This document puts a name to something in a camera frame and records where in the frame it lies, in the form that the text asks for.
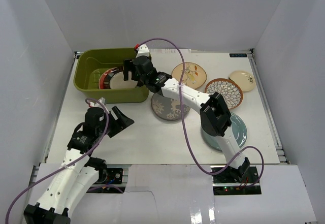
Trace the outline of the dark rimmed cream plate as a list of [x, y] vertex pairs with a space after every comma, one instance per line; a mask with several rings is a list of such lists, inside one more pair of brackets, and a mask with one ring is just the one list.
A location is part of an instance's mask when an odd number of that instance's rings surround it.
[[128, 81], [123, 80], [123, 71], [115, 74], [110, 80], [110, 89], [128, 89], [135, 88], [137, 82], [129, 79]]

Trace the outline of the red and teal floral plate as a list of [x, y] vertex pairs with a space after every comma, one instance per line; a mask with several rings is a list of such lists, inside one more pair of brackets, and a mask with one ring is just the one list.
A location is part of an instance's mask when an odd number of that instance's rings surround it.
[[110, 80], [112, 77], [119, 73], [120, 69], [118, 67], [106, 70], [99, 79], [99, 89], [110, 89]]

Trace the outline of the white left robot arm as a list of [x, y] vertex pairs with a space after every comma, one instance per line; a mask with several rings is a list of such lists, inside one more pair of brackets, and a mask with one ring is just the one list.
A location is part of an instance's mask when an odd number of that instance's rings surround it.
[[106, 161], [91, 154], [104, 136], [110, 138], [134, 124], [116, 106], [87, 110], [67, 145], [60, 171], [35, 204], [24, 210], [26, 223], [70, 223], [71, 216], [90, 187], [107, 179]]

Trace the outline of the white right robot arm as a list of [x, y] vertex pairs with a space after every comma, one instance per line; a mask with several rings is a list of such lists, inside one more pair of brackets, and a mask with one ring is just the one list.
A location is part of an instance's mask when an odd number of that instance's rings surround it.
[[231, 113], [221, 94], [215, 92], [210, 95], [180, 85], [171, 75], [158, 72], [148, 56], [124, 60], [123, 66], [125, 81], [131, 78], [139, 85], [146, 86], [152, 93], [176, 99], [195, 110], [200, 115], [202, 130], [218, 140], [226, 158], [225, 170], [230, 179], [240, 183], [247, 178], [250, 162], [237, 144], [231, 128]]

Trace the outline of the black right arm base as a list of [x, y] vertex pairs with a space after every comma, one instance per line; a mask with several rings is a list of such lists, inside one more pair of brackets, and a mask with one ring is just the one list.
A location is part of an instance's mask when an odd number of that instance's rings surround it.
[[256, 167], [249, 167], [242, 180], [236, 180], [226, 172], [213, 176], [213, 194], [214, 196], [246, 196], [261, 195], [260, 183], [249, 187], [257, 181], [259, 174]]

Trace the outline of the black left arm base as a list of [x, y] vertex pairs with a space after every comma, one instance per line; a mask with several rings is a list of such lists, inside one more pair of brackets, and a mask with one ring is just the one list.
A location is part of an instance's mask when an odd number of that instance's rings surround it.
[[107, 168], [103, 170], [97, 182], [95, 182], [88, 193], [93, 194], [122, 194], [125, 186], [123, 183], [123, 168]]

